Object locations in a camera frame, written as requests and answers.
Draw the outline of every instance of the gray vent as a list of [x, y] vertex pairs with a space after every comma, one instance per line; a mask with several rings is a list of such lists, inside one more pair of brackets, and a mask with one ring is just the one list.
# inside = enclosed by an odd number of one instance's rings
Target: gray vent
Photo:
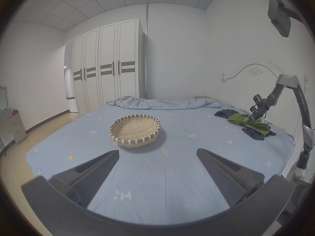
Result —
[[291, 198], [292, 205], [294, 205], [295, 207], [297, 207], [297, 203], [305, 187], [306, 186], [304, 184], [299, 184], [298, 186], [295, 187], [294, 192], [292, 194], [292, 198]]

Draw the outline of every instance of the white binding on basket rim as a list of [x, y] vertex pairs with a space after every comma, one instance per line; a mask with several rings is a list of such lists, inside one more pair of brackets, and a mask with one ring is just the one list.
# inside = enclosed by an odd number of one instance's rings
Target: white binding on basket rim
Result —
[[[157, 132], [158, 132], [158, 134], [159, 134], [159, 132], [161, 131], [161, 122], [156, 118], [156, 117], [154, 117], [154, 116], [148, 116], [148, 115], [130, 115], [130, 118], [133, 118], [133, 117], [147, 117], [147, 118], [150, 118], [150, 119], [153, 119], [157, 124], [158, 124], [158, 129], [156, 130]], [[118, 141], [118, 138], [116, 137], [116, 136], [114, 136], [113, 134], [112, 134], [112, 130], [114, 129], [114, 126], [118, 123], [118, 122], [120, 122], [122, 119], [123, 120], [125, 120], [125, 119], [128, 119], [128, 117], [129, 116], [124, 116], [124, 117], [122, 117], [122, 118], [119, 118], [118, 120], [116, 120], [111, 126], [110, 126], [110, 128], [109, 128], [109, 134], [110, 134], [110, 136], [111, 136], [111, 138], [113, 139], [113, 141], [116, 141], [116, 143], [120, 143], [119, 141]], [[149, 140], [151, 140], [151, 139], [153, 139], [153, 138], [151, 138], [151, 136], [153, 135], [153, 137], [155, 138], [157, 135], [156, 135], [156, 133], [152, 133], [151, 135], [149, 135], [149, 136], [147, 136], [148, 138], [149, 138]], [[128, 140], [128, 144], [129, 145], [132, 145], [132, 143], [131, 142], [133, 142], [133, 141], [135, 141], [135, 144], [140, 144], [140, 143], [144, 143], [145, 142], [145, 138], [142, 138], [142, 142], [138, 142], [138, 140]]]

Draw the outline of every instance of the floor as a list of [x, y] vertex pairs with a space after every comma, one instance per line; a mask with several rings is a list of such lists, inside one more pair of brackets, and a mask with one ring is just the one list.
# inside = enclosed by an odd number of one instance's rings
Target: floor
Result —
[[[34, 178], [26, 161], [26, 153], [42, 140], [78, 118], [78, 114], [67, 113], [51, 120], [30, 132], [27, 135], [27, 139], [21, 144], [14, 144], [7, 151], [6, 156], [2, 156], [0, 159], [1, 184], [6, 188], [11, 199], [23, 216], [43, 236], [51, 236], [52, 234], [36, 217], [21, 191], [21, 185]], [[273, 235], [280, 227], [281, 226], [275, 221], [263, 236]]]

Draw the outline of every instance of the bed post finial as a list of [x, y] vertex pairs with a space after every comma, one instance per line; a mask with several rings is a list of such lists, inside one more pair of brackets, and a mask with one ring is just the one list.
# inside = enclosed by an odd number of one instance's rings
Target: bed post finial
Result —
[[308, 76], [306, 73], [304, 73], [304, 96], [305, 96], [305, 99], [307, 99], [307, 96], [308, 96]]
[[220, 78], [221, 83], [222, 83], [222, 82], [224, 83], [223, 78], [224, 78], [224, 73], [223, 73], [223, 71], [222, 71], [222, 72], [221, 72], [221, 78]]

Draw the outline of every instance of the headboard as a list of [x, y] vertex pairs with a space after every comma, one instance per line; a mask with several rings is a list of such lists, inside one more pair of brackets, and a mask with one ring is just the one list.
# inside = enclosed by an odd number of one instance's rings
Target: headboard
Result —
[[[221, 92], [219, 101], [240, 108], [248, 113], [255, 104], [253, 97], [260, 94], [262, 98], [272, 92], [278, 76], [282, 72], [268, 61], [248, 61], [232, 73], [221, 73]], [[307, 75], [305, 74], [304, 94], [307, 91]], [[276, 106], [267, 112], [265, 121], [281, 128], [287, 134], [297, 136], [297, 126], [301, 114], [292, 89], [283, 89]]]

